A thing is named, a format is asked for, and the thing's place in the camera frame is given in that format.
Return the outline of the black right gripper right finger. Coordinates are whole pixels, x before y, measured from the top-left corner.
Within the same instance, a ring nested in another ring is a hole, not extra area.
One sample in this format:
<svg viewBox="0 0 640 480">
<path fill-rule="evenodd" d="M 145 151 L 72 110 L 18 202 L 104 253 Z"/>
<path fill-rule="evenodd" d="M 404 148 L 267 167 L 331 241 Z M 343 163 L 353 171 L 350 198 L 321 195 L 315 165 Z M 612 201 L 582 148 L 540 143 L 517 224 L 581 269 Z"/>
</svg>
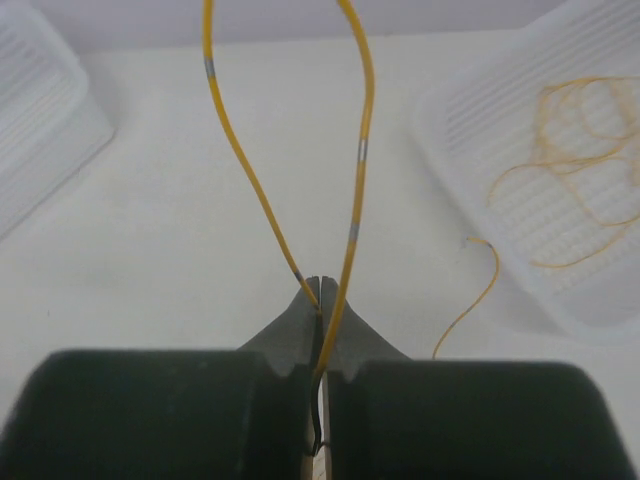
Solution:
<svg viewBox="0 0 640 480">
<path fill-rule="evenodd" d="M 574 365 L 413 360 L 346 308 L 323 382 L 331 479 L 634 479 Z"/>
</svg>

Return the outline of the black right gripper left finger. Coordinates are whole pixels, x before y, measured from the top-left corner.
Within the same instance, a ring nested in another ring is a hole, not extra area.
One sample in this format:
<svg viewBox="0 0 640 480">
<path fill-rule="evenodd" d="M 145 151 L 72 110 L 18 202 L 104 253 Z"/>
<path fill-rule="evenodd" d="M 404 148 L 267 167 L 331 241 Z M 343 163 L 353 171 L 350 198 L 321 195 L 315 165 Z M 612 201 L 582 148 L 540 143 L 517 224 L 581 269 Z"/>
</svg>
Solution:
<svg viewBox="0 0 640 480">
<path fill-rule="evenodd" d="M 64 349 L 1 430 L 5 479 L 307 479 L 320 445 L 320 281 L 244 345 Z"/>
</svg>

